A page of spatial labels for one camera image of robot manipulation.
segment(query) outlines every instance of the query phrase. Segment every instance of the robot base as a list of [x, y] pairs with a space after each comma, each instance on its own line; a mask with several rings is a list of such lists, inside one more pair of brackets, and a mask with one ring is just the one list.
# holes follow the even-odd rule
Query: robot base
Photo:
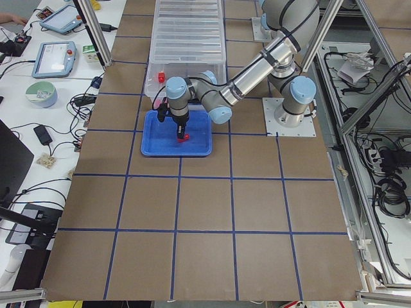
[[279, 124], [274, 117], [274, 111], [281, 103], [283, 98], [263, 98], [265, 127], [267, 129], [267, 135], [275, 137], [316, 137], [313, 119], [311, 117], [305, 117], [302, 123], [296, 128], [287, 128]]
[[261, 29], [261, 17], [251, 18], [251, 24], [255, 42], [269, 43], [272, 41], [270, 31]]

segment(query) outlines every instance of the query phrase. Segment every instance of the transparent plastic bin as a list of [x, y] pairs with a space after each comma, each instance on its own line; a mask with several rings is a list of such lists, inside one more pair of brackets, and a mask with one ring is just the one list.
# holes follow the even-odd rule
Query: transparent plastic bin
[[154, 99], [173, 76], [212, 71], [225, 83], [225, 37], [221, 0], [157, 0], [144, 93]]

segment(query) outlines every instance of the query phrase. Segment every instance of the robotic arm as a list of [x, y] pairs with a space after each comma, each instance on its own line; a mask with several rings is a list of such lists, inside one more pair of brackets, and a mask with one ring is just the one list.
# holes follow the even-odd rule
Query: robotic arm
[[[275, 111], [276, 119], [286, 127], [296, 127], [304, 117], [307, 104], [316, 93], [309, 78], [299, 76], [294, 56], [308, 44], [319, 21], [317, 0], [259, 0], [264, 11], [262, 23], [272, 30], [273, 41], [237, 76], [223, 85], [206, 71], [194, 77], [172, 77], [166, 82], [170, 115], [177, 124], [177, 138], [183, 140], [189, 120], [188, 101], [197, 98], [216, 124], [227, 122], [231, 107], [256, 85], [268, 80], [284, 96]], [[165, 101], [158, 111], [167, 110]]]

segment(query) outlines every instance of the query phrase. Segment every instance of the blue tray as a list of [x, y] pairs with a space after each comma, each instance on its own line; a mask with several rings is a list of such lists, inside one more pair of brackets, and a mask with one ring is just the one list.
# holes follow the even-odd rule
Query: blue tray
[[147, 112], [144, 120], [141, 153], [155, 157], [204, 157], [213, 150], [211, 119], [203, 110], [191, 110], [186, 133], [190, 139], [177, 141], [177, 124], [166, 117], [163, 123], [157, 120], [157, 111]]

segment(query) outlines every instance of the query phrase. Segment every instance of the blue joint cap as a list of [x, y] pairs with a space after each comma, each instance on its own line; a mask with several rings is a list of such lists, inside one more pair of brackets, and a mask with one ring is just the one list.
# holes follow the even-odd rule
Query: blue joint cap
[[216, 124], [223, 124], [231, 119], [232, 111], [229, 107], [217, 107], [210, 111], [209, 116], [212, 122]]
[[214, 73], [212, 71], [205, 71], [205, 72], [202, 72], [202, 74], [206, 75], [213, 84], [215, 84], [215, 85], [217, 84], [216, 75], [214, 75]]
[[267, 15], [266, 15], [266, 13], [264, 13], [264, 14], [261, 16], [261, 27], [263, 27], [263, 28], [266, 29], [266, 30], [269, 30], [269, 29], [270, 29], [270, 27], [268, 27], [268, 24], [267, 24]]
[[169, 99], [179, 99], [187, 91], [187, 83], [181, 77], [171, 77], [166, 82], [166, 93]]
[[314, 99], [317, 87], [314, 81], [305, 76], [298, 76], [291, 81], [291, 95], [302, 105], [311, 103]]

